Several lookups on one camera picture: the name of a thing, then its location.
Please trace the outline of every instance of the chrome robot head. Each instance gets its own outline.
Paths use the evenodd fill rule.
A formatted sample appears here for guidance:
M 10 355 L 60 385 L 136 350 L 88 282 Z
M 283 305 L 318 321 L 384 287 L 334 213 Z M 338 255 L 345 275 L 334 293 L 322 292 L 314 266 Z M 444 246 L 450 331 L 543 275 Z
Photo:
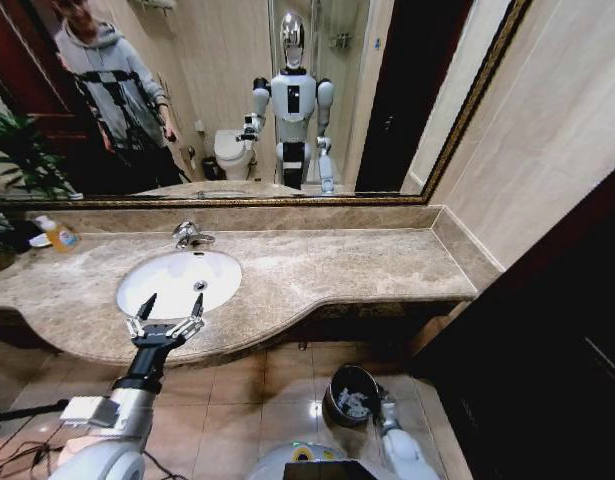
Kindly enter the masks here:
M 285 63 L 290 70 L 300 68 L 305 47 L 303 19 L 294 13 L 287 13 L 280 24 L 280 44 L 285 52 Z

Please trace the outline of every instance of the white toilet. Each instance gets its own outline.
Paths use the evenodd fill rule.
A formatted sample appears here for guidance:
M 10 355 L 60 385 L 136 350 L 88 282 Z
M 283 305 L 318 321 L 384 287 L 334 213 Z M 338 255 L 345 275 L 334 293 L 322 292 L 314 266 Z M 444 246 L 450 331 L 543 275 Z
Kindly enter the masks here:
M 217 130 L 214 153 L 220 168 L 225 170 L 227 180 L 247 180 L 249 162 L 253 155 L 251 141 L 236 141 L 242 130 Z

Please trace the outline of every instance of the person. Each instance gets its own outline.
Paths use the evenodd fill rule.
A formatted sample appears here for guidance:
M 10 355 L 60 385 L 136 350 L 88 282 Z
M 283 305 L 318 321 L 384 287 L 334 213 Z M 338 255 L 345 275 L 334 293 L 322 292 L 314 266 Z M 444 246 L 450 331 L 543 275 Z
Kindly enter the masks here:
M 81 82 L 87 89 L 84 93 L 89 103 L 95 103 L 90 107 L 97 110 L 105 147 L 127 167 L 126 193 L 182 183 L 181 170 L 165 141 L 178 138 L 165 91 L 153 79 L 136 50 L 114 25 L 93 17 L 87 0 L 52 1 L 63 17 L 55 41 L 67 70 L 81 79 L 93 73 L 99 79 L 113 80 L 115 77 L 105 73 L 111 71 L 132 76 L 132 80 L 125 78 L 117 82 L 123 108 L 109 87 L 100 82 Z M 128 120 L 138 128 L 142 141 L 136 142 L 135 135 L 128 135 Z

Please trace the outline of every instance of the beige marble countertop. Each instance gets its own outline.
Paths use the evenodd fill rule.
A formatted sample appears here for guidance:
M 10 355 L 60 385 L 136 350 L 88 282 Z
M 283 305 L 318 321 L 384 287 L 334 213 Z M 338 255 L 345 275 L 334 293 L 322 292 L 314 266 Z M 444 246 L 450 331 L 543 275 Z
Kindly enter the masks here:
M 202 192 L 207 198 L 238 197 L 290 197 L 304 195 L 304 192 L 275 183 L 254 182 L 249 180 L 212 180 L 181 183 L 169 187 L 156 188 L 136 195 L 164 195 L 167 197 L 198 198 Z
M 209 232 L 232 255 L 236 294 L 170 362 L 215 361 L 251 348 L 324 304 L 465 300 L 476 290 L 430 229 Z M 78 357 L 125 365 L 134 356 L 116 288 L 140 262 L 175 251 L 162 233 L 84 234 L 76 250 L 22 255 L 0 272 L 0 307 Z

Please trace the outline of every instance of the yellow sticker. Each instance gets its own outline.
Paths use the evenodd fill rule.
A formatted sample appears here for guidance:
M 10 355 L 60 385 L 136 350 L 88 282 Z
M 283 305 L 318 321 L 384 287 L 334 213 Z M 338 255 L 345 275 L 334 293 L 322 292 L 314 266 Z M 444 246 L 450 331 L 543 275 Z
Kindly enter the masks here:
M 294 450 L 294 454 L 291 457 L 292 462 L 311 462 L 314 460 L 314 454 L 311 449 L 307 447 L 298 447 Z

